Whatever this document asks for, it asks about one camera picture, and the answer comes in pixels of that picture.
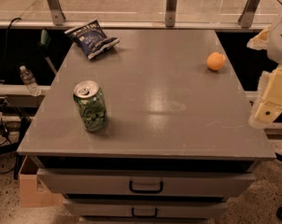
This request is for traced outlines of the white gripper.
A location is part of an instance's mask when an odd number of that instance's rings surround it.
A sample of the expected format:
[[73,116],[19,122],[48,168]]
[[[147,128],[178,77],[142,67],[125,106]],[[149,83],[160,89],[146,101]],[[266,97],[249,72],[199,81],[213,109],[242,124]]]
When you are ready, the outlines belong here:
[[[247,47],[254,50],[267,49],[267,56],[282,63],[282,11],[266,27],[250,38]],[[273,72],[263,71],[258,84],[257,98],[251,109],[248,123],[256,129],[265,129],[282,113],[282,64]]]

